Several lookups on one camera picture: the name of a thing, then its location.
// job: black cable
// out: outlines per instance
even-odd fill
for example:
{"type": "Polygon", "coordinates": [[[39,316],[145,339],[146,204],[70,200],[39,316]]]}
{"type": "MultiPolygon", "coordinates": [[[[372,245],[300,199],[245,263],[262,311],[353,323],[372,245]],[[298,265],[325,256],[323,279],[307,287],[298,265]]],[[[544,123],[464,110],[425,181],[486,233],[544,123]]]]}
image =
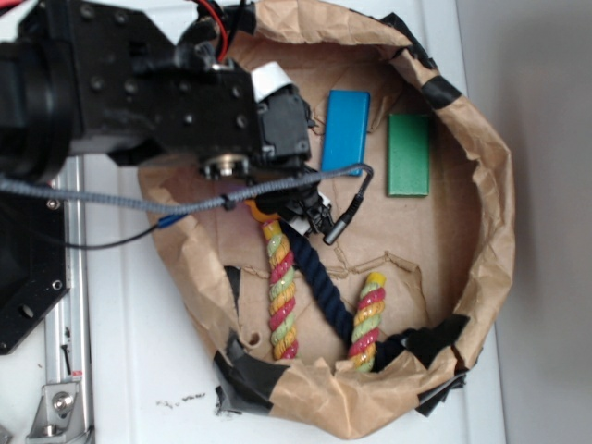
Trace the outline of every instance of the black cable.
{"type": "Polygon", "coordinates": [[[9,194],[19,194],[22,196],[55,199],[59,201],[83,201],[87,203],[114,205],[132,210],[145,211],[148,213],[157,213],[161,215],[187,215],[190,213],[197,213],[200,211],[212,210],[227,204],[227,200],[233,202],[242,202],[247,199],[252,199],[260,194],[265,194],[274,191],[284,191],[299,188],[305,185],[315,184],[321,180],[333,179],[339,176],[345,176],[353,171],[362,169],[368,175],[364,180],[358,194],[364,193],[365,187],[369,183],[373,169],[366,164],[353,164],[344,168],[334,169],[331,171],[317,171],[314,173],[306,173],[298,177],[286,177],[284,179],[272,180],[270,182],[263,182],[249,187],[245,187],[233,192],[229,192],[226,200],[221,197],[213,197],[196,203],[189,204],[162,204],[152,201],[132,199],[129,197],[114,196],[110,194],[102,194],[99,192],[88,191],[74,191],[74,190],[60,190],[48,187],[41,187],[39,185],[32,185],[23,180],[9,179],[0,174],[0,193],[6,192],[9,194]]]}
{"type": "Polygon", "coordinates": [[[247,0],[240,0],[239,10],[234,16],[232,20],[232,26],[230,27],[230,33],[228,34],[228,49],[232,46],[232,42],[234,42],[234,38],[239,31],[239,26],[241,24],[242,13],[244,12],[245,8],[247,7],[247,0]]]}
{"type": "Polygon", "coordinates": [[[159,224],[154,224],[151,227],[149,227],[148,229],[146,229],[145,231],[142,231],[141,233],[138,233],[138,234],[131,236],[129,238],[126,238],[126,239],[117,240],[115,242],[104,243],[104,244],[99,244],[99,245],[80,245],[78,243],[66,242],[64,240],[57,239],[52,236],[48,236],[48,235],[42,233],[41,231],[38,231],[38,230],[32,228],[29,224],[22,223],[21,221],[19,221],[18,220],[19,217],[17,215],[15,215],[14,212],[12,211],[12,209],[9,208],[7,205],[2,204],[0,206],[2,207],[2,209],[0,210],[0,217],[2,217],[8,223],[13,224],[15,226],[15,228],[19,228],[21,230],[24,230],[24,231],[30,233],[33,237],[37,238],[39,241],[43,241],[45,243],[50,243],[52,245],[57,245],[59,247],[70,248],[72,250],[83,250],[85,252],[95,251],[95,250],[106,250],[109,248],[120,247],[122,245],[125,245],[126,243],[130,243],[130,242],[136,241],[138,239],[141,239],[144,236],[149,235],[150,233],[152,233],[153,231],[155,231],[156,229],[159,228],[159,224]]]}
{"type": "Polygon", "coordinates": [[[364,197],[364,194],[366,193],[368,185],[370,185],[370,182],[372,181],[372,178],[374,177],[374,169],[367,168],[364,171],[366,172],[366,177],[364,178],[364,182],[362,182],[362,186],[360,187],[360,190],[358,190],[358,196],[361,196],[361,197],[364,197]]]}
{"type": "Polygon", "coordinates": [[[96,251],[96,250],[107,250],[109,248],[121,247],[122,245],[125,245],[126,243],[134,242],[134,241],[137,241],[138,239],[143,238],[144,236],[148,236],[150,233],[155,231],[157,228],[158,228],[158,224],[155,224],[155,225],[152,225],[151,227],[149,227],[148,229],[142,231],[141,233],[138,233],[138,234],[131,236],[129,238],[117,240],[117,241],[111,242],[111,243],[104,243],[104,244],[100,244],[100,245],[80,245],[78,243],[70,243],[70,242],[60,240],[60,239],[52,238],[51,236],[47,236],[46,234],[40,233],[36,229],[29,228],[28,231],[33,236],[35,236],[37,239],[39,239],[40,241],[43,241],[46,243],[51,243],[53,245],[57,245],[57,246],[64,247],[64,248],[70,248],[72,250],[83,250],[85,252],[91,252],[91,251],[96,251]]]}

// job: bolt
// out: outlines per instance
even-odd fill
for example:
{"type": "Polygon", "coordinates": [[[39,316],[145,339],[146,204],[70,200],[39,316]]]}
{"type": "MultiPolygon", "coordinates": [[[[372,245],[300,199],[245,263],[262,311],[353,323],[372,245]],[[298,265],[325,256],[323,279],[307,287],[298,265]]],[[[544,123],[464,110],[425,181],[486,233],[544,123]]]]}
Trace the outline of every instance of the bolt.
{"type": "Polygon", "coordinates": [[[240,99],[242,97],[242,89],[239,85],[234,85],[232,87],[232,96],[236,99],[240,99]]]}
{"type": "Polygon", "coordinates": [[[50,199],[47,201],[47,208],[50,210],[57,210],[60,206],[62,206],[62,204],[55,199],[50,199]]]}
{"type": "Polygon", "coordinates": [[[129,79],[126,81],[124,89],[126,90],[126,93],[135,95],[138,93],[138,82],[134,79],[129,79]]]}
{"type": "Polygon", "coordinates": [[[202,56],[205,52],[204,46],[201,43],[196,44],[193,46],[193,53],[196,56],[202,56]]]}
{"type": "Polygon", "coordinates": [[[239,127],[241,130],[244,130],[245,128],[247,128],[247,124],[249,123],[249,120],[247,120],[247,117],[245,117],[242,114],[239,114],[237,116],[237,127],[239,127]]]}
{"type": "Polygon", "coordinates": [[[189,91],[191,91],[190,83],[186,80],[182,80],[179,84],[179,91],[181,91],[182,93],[188,93],[189,91]]]}
{"type": "Polygon", "coordinates": [[[94,76],[91,79],[91,89],[95,92],[100,92],[105,87],[105,81],[102,77],[94,76]]]}
{"type": "Polygon", "coordinates": [[[74,406],[74,398],[65,391],[60,391],[54,396],[54,409],[58,413],[66,414],[74,406]]]}
{"type": "Polygon", "coordinates": [[[115,23],[117,25],[125,25],[128,23],[128,15],[123,11],[117,11],[115,13],[115,23]]]}
{"type": "Polygon", "coordinates": [[[94,8],[88,4],[82,5],[80,7],[80,15],[83,19],[90,21],[94,19],[94,8]]]}
{"type": "Polygon", "coordinates": [[[296,143],[296,150],[298,153],[305,153],[308,151],[308,142],[306,141],[299,141],[296,143]]]}
{"type": "Polygon", "coordinates": [[[220,176],[223,178],[229,178],[232,176],[232,167],[231,166],[224,166],[220,168],[220,176]]]}
{"type": "Polygon", "coordinates": [[[48,424],[42,430],[42,435],[44,437],[54,437],[57,435],[57,425],[55,424],[48,424]]]}

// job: rope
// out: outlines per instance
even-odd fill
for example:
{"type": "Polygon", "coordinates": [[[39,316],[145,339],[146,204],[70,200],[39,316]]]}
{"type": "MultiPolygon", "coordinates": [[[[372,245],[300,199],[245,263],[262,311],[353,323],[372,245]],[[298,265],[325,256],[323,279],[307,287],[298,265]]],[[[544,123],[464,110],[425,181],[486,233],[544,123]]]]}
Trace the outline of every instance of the rope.
{"type": "MultiPolygon", "coordinates": [[[[318,252],[310,242],[285,222],[280,222],[284,234],[290,241],[294,261],[302,271],[306,282],[313,290],[314,298],[323,311],[328,323],[348,348],[352,345],[353,315],[347,311],[341,300],[339,289],[335,287],[325,266],[321,264],[318,252]]],[[[380,372],[405,351],[402,343],[415,330],[409,328],[401,334],[391,335],[384,342],[376,342],[376,355],[373,372],[380,372]]]]}
{"type": "Polygon", "coordinates": [[[274,359],[294,359],[298,353],[296,340],[296,316],[293,313],[296,299],[294,283],[294,254],[290,251],[288,238],[274,220],[262,225],[267,240],[267,255],[271,265],[269,282],[269,327],[274,359]]]}
{"type": "Polygon", "coordinates": [[[367,373],[374,367],[378,326],[385,311],[385,282],[380,273],[370,273],[360,293],[358,313],[353,318],[353,333],[348,357],[359,372],[367,373]]]}

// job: black mounting plate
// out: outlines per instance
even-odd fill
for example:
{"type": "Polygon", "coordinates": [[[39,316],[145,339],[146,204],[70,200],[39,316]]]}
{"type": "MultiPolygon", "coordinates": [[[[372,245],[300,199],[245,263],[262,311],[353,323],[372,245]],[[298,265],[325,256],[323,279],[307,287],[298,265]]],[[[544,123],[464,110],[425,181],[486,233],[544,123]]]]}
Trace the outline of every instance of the black mounting plate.
{"type": "Polygon", "coordinates": [[[10,354],[68,291],[64,203],[0,194],[0,355],[10,354]]]}

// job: cable tie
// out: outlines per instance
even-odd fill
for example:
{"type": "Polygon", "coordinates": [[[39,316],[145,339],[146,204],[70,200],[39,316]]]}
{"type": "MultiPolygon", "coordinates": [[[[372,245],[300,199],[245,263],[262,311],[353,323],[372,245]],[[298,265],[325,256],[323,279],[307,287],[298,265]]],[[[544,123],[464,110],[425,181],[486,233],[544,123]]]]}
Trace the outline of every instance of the cable tie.
{"type": "Polygon", "coordinates": [[[237,207],[237,203],[230,199],[227,194],[220,194],[220,197],[224,199],[222,206],[224,206],[226,211],[234,210],[237,207]]]}

